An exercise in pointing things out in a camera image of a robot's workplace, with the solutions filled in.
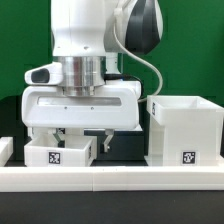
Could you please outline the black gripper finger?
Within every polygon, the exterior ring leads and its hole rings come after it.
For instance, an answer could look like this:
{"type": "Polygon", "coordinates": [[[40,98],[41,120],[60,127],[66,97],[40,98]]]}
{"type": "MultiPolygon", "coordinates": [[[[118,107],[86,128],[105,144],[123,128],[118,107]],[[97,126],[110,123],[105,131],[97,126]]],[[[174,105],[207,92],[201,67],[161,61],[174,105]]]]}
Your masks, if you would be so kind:
{"type": "Polygon", "coordinates": [[[65,147],[65,141],[60,137],[60,134],[61,134],[60,130],[50,128],[48,130],[48,133],[51,134],[55,138],[55,140],[57,141],[57,147],[58,148],[64,148],[65,147]]]}
{"type": "Polygon", "coordinates": [[[106,129],[105,130],[105,135],[106,135],[106,139],[104,140],[102,145],[103,145],[103,152],[107,153],[108,150],[110,149],[110,142],[111,142],[111,140],[114,136],[114,130],[113,129],[106,129]]]}

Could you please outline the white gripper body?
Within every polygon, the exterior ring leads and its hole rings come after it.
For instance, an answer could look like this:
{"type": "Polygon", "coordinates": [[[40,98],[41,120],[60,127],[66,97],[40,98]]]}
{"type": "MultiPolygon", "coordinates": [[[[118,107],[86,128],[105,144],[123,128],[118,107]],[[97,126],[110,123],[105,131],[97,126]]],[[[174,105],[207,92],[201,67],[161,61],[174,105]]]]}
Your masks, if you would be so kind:
{"type": "Polygon", "coordinates": [[[59,86],[30,86],[22,96],[29,128],[133,130],[139,125],[138,81],[108,81],[88,97],[69,97],[59,86]]]}

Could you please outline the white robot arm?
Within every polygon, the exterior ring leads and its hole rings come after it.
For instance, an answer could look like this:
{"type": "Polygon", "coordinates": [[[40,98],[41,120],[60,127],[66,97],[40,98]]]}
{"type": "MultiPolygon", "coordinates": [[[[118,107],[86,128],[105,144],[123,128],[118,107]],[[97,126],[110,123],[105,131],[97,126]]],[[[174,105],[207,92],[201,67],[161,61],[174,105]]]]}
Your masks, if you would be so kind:
{"type": "Polygon", "coordinates": [[[25,73],[22,120],[29,128],[116,130],[139,125],[141,83],[117,69],[161,40],[158,0],[51,0],[53,62],[25,73]]]}

